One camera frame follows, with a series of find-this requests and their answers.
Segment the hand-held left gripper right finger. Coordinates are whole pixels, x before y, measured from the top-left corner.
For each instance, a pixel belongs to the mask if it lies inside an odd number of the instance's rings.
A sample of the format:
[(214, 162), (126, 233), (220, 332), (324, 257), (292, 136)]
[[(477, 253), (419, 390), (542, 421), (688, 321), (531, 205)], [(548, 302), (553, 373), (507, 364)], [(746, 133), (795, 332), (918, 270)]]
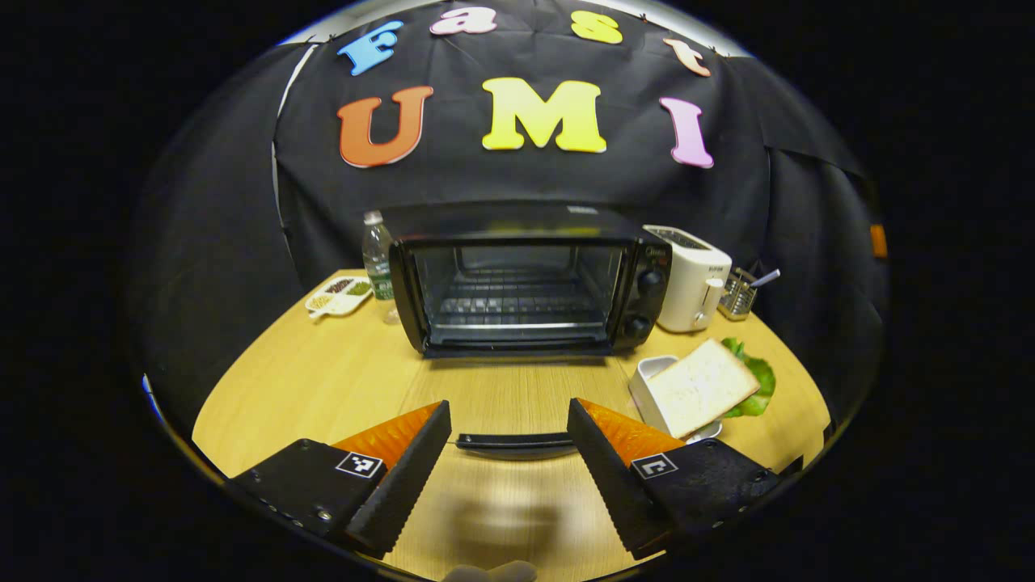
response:
[(567, 432), (635, 559), (717, 539), (783, 481), (721, 440), (684, 445), (580, 398), (569, 403)]

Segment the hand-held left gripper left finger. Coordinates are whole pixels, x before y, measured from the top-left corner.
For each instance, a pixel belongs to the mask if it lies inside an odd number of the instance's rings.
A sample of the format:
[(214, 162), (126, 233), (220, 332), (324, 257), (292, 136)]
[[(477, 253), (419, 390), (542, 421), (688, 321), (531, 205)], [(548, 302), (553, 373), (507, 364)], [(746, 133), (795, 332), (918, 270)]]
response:
[(226, 485), (304, 533), (383, 559), (451, 432), (450, 402), (441, 400), (336, 445), (298, 439)]

